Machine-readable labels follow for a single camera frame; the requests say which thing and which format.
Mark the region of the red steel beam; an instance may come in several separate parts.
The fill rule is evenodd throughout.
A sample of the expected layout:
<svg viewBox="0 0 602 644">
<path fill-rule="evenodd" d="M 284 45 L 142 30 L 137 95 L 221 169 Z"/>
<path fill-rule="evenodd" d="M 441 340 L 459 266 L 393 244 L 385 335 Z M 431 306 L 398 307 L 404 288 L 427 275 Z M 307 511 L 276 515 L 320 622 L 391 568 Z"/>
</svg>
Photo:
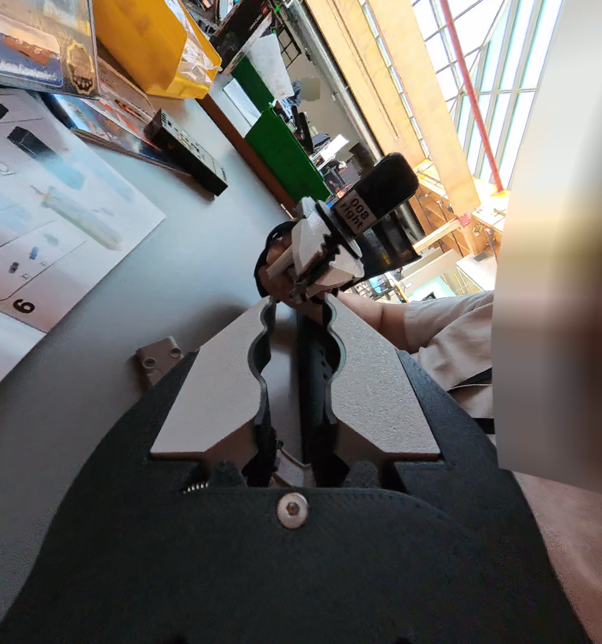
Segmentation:
<svg viewBox="0 0 602 644">
<path fill-rule="evenodd" d="M 482 147 L 484 149 L 485 156 L 487 157 L 487 160 L 490 165 L 492 178 L 494 179 L 494 183 L 496 186 L 496 194 L 500 195 L 504 193 L 505 189 L 503 187 L 503 182 L 501 181 L 495 156 L 490 146 L 489 134 L 488 134 L 485 122 L 483 120 L 482 113 L 480 111 L 478 97 L 474 90 L 474 85 L 472 83 L 470 72 L 466 65 L 465 54 L 463 52 L 463 48 L 461 47 L 461 43 L 459 41 L 458 32 L 455 27 L 455 21 L 450 10 L 449 2 L 440 1 L 440 6 L 444 17 L 445 27 L 447 28 L 447 31 L 449 33 L 450 40 L 452 43 L 452 47 L 455 52 L 455 61 L 459 67 L 461 77 L 463 79 L 463 85 L 466 90 L 466 96 L 468 97 L 468 100 L 469 100 L 470 110 L 474 118 L 475 125 L 480 134 L 480 138 L 482 140 Z"/>
</svg>

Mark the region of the person's right forearm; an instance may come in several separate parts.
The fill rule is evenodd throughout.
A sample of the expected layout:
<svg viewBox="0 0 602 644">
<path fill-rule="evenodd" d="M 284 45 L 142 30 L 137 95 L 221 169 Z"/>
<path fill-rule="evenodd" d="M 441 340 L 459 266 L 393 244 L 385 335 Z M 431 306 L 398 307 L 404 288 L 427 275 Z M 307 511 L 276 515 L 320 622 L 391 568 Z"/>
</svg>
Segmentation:
<svg viewBox="0 0 602 644">
<path fill-rule="evenodd" d="M 409 304 L 374 301 L 341 291 L 335 297 L 397 349 L 409 354 L 416 353 L 417 349 L 412 347 L 410 335 L 407 334 L 406 315 Z"/>
</svg>

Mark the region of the white instruction booklet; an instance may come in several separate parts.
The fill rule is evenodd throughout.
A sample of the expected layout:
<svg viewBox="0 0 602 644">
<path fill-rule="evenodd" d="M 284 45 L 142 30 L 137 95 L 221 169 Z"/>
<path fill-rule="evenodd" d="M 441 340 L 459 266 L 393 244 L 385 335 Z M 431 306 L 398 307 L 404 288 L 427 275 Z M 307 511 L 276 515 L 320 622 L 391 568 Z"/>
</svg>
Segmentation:
<svg viewBox="0 0 602 644">
<path fill-rule="evenodd" d="M 39 97 L 0 88 L 0 382 L 164 217 Z"/>
</svg>

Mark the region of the yellow plastic bin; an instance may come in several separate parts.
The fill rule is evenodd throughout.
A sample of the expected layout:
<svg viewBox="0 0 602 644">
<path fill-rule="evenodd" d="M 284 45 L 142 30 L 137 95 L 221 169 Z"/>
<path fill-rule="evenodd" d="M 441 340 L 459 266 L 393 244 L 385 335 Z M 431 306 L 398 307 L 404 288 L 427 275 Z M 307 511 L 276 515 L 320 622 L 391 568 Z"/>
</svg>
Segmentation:
<svg viewBox="0 0 602 644">
<path fill-rule="evenodd" d="M 212 87 L 175 77 L 186 42 L 185 17 L 209 42 L 183 1 L 93 1 L 92 10 L 97 39 L 146 94 L 181 100 L 207 96 Z M 204 47 L 221 67 L 211 43 Z"/>
</svg>

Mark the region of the person's right hand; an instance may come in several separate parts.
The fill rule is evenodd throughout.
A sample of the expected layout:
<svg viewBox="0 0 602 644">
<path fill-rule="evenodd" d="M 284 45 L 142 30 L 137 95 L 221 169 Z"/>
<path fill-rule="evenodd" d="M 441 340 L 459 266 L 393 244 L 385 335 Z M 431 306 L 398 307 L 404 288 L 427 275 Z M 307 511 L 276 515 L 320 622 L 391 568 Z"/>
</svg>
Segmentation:
<svg viewBox="0 0 602 644">
<path fill-rule="evenodd" d="M 276 239 L 269 246 L 267 255 L 265 256 L 265 264 L 260 267 L 258 271 L 258 276 L 260 278 L 260 283 L 267 291 L 267 294 L 274 297 L 278 302 L 281 302 L 291 309 L 296 310 L 297 312 L 304 314 L 308 318 L 312 319 L 315 323 L 319 325 L 323 324 L 323 305 L 318 303 L 313 303 L 307 301 L 305 303 L 296 303 L 290 299 L 289 294 L 293 289 L 293 282 L 289 275 L 285 272 L 282 272 L 270 278 L 267 273 L 267 269 L 276 262 L 279 257 L 287 250 L 291 245 L 291 234 L 286 234 L 283 237 Z"/>
</svg>

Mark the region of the blue toy kit box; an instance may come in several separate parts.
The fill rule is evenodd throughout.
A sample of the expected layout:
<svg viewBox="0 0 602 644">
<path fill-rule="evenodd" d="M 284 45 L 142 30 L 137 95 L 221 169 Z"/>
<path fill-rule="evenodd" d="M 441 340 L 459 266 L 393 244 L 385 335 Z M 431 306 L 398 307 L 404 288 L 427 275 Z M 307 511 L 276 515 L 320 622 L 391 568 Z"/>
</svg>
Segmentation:
<svg viewBox="0 0 602 644">
<path fill-rule="evenodd" d="M 91 1 L 0 1 L 0 90 L 26 90 L 83 141 L 184 173 L 144 136 L 146 94 L 100 58 Z"/>
</svg>

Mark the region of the black flat box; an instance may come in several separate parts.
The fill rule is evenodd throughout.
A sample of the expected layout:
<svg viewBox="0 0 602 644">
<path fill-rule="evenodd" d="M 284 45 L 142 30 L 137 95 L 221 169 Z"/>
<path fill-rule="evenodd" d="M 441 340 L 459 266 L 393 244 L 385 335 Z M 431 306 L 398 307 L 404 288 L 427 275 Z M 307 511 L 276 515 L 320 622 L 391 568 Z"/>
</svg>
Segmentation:
<svg viewBox="0 0 602 644">
<path fill-rule="evenodd" d="M 172 162 L 188 173 L 215 197 L 228 187 L 220 162 L 163 109 L 144 127 L 145 137 Z"/>
</svg>

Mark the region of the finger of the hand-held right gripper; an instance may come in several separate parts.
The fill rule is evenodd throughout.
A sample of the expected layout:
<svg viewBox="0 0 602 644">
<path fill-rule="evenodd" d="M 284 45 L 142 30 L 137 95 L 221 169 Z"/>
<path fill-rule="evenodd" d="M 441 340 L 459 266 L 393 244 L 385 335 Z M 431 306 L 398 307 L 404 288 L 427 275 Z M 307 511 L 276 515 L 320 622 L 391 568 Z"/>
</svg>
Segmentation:
<svg viewBox="0 0 602 644">
<path fill-rule="evenodd" d="M 329 270 L 326 238 L 328 225 L 312 197 L 303 197 L 295 207 L 299 219 L 291 232 L 292 261 L 295 274 L 325 274 Z"/>
<path fill-rule="evenodd" d="M 353 283 L 363 277 L 363 263 L 345 247 L 316 253 L 309 261 L 296 263 L 293 301 L 306 302 Z"/>
</svg>

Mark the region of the grey curved panel assembly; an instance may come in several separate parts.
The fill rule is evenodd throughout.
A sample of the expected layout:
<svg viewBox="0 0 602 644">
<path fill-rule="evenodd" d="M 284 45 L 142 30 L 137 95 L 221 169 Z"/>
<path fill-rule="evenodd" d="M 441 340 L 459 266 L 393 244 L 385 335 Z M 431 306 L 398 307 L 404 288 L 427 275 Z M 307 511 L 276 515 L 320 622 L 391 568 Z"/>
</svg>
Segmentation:
<svg viewBox="0 0 602 644">
<path fill-rule="evenodd" d="M 143 390 L 152 389 L 174 369 L 185 381 L 201 348 L 197 346 L 186 352 L 174 337 L 168 336 L 136 349 L 135 359 Z"/>
</svg>

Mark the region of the green board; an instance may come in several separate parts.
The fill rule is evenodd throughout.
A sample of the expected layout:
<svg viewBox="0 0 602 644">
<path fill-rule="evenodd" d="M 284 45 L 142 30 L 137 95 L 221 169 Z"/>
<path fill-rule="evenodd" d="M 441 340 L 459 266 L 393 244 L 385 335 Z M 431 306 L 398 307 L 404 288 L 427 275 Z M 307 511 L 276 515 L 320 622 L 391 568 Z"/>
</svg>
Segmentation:
<svg viewBox="0 0 602 644">
<path fill-rule="evenodd" d="M 272 107 L 248 131 L 246 141 L 286 190 L 293 203 L 303 197 L 327 202 L 330 191 L 305 149 Z"/>
</svg>

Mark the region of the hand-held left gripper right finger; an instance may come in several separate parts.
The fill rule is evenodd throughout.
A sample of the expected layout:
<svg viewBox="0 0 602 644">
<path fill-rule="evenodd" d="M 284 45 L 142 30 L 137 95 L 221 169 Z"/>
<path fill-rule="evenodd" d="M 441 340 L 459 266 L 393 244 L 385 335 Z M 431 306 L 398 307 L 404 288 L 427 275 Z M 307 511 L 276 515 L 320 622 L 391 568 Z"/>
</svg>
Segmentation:
<svg viewBox="0 0 602 644">
<path fill-rule="evenodd" d="M 318 487 L 339 487 L 360 462 L 381 475 L 442 453 L 398 349 L 335 296 L 321 324 L 298 324 L 302 453 Z"/>
</svg>

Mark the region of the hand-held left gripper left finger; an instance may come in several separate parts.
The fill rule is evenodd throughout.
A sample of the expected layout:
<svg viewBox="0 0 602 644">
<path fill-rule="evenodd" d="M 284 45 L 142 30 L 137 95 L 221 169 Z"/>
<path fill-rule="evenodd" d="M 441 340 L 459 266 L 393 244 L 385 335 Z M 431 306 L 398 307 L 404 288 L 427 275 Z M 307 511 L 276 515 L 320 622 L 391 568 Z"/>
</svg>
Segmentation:
<svg viewBox="0 0 602 644">
<path fill-rule="evenodd" d="M 160 429 L 150 454 L 157 459 L 221 461 L 239 470 L 258 454 L 269 411 L 262 371 L 276 302 L 262 298 L 203 344 Z"/>
</svg>

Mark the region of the clear plastic bag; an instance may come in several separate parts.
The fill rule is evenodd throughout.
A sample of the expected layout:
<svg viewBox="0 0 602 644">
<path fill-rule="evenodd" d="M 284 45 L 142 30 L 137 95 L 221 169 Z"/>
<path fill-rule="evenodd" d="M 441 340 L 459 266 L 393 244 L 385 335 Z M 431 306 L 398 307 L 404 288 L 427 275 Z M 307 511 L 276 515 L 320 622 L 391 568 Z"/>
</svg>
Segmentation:
<svg viewBox="0 0 602 644">
<path fill-rule="evenodd" d="M 211 88 L 217 73 L 221 70 L 220 63 L 216 62 L 205 45 L 209 42 L 203 37 L 200 39 L 192 28 L 192 24 L 185 17 L 183 26 L 186 32 L 186 42 L 176 70 L 176 79 L 195 83 L 206 88 Z"/>
</svg>

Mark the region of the grey desk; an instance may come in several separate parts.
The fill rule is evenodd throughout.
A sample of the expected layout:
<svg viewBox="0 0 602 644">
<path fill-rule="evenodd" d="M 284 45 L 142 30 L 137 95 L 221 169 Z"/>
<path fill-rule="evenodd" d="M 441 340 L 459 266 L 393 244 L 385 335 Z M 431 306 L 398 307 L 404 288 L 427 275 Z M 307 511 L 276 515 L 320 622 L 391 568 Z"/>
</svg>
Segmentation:
<svg viewBox="0 0 602 644">
<path fill-rule="evenodd" d="M 220 161 L 220 197 L 113 151 L 102 159 L 166 215 L 0 383 L 0 621 L 58 505 L 115 422 L 143 396 L 135 351 L 208 341 L 258 300 L 253 270 L 279 201 L 194 100 L 151 99 Z"/>
</svg>

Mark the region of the silver ventilation duct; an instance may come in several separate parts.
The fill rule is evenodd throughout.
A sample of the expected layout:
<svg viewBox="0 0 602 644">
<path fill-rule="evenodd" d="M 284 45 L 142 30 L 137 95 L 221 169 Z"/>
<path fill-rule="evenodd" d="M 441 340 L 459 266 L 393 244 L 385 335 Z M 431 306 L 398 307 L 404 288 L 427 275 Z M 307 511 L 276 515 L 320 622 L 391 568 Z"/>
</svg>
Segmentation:
<svg viewBox="0 0 602 644">
<path fill-rule="evenodd" d="M 292 31 L 303 44 L 306 54 L 310 56 L 310 60 L 327 82 L 333 99 L 345 113 L 347 120 L 354 127 L 354 131 L 374 160 L 379 160 L 383 156 L 383 151 L 378 144 L 377 138 L 370 129 L 368 121 L 354 98 L 344 74 L 305 1 L 286 1 L 285 5 L 284 12 Z"/>
</svg>

